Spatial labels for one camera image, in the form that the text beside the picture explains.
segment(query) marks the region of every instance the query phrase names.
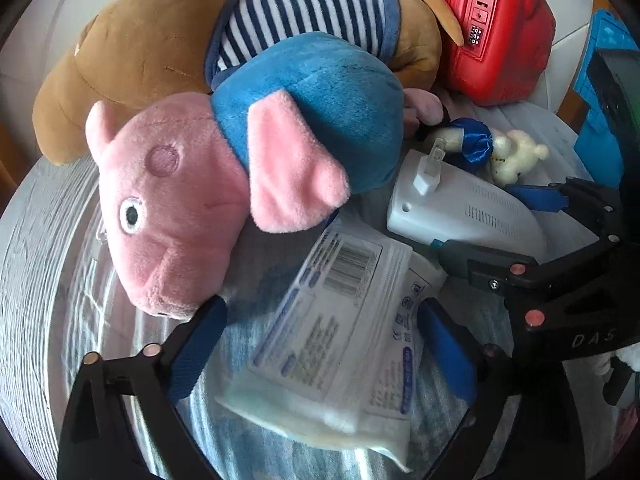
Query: blue striped fabric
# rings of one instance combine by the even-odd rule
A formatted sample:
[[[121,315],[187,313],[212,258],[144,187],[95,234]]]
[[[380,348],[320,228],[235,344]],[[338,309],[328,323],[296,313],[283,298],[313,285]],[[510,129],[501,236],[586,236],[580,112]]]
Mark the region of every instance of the blue striped fabric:
[[[215,72],[240,66],[280,40],[321,31],[376,57],[383,50],[384,0],[238,0],[220,38]]]

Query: white wall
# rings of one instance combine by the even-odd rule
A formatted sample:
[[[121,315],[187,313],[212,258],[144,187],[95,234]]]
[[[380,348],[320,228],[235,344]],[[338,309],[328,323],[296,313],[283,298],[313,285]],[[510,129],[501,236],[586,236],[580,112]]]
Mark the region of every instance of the white wall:
[[[0,121],[28,160],[40,152],[31,125],[44,77],[80,30],[112,0],[33,0],[0,51]]]
[[[556,17],[556,36],[545,72],[530,102],[553,113],[564,99],[589,33],[593,0],[546,0]]]

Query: barcode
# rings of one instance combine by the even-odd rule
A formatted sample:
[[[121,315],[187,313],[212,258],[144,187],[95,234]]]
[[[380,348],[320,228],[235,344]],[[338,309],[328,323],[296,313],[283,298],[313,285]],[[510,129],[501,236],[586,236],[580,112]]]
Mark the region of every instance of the barcode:
[[[369,261],[374,256],[375,253],[371,251],[344,244],[322,286],[342,296],[355,297],[365,277]]]

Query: red suitcase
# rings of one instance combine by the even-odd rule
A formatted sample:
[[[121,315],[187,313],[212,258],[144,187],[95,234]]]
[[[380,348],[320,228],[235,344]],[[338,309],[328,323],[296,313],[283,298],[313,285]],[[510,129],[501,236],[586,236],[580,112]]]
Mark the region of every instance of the red suitcase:
[[[546,0],[446,0],[465,44],[443,35],[439,76],[476,105],[526,99],[546,68],[556,20]]]

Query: printed label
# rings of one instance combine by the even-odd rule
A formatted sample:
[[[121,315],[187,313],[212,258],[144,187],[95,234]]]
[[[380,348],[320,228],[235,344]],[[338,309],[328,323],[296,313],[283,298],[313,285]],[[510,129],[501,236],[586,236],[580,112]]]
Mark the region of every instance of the printed label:
[[[321,400],[351,339],[382,249],[327,229],[281,302],[250,368]]]
[[[417,351],[422,352],[421,346],[416,349],[416,337],[419,335],[415,316],[418,305],[430,295],[431,285],[410,268],[404,278],[402,291],[396,321],[388,338],[387,352],[378,380],[373,384],[366,411],[408,419],[417,373],[415,357]]]

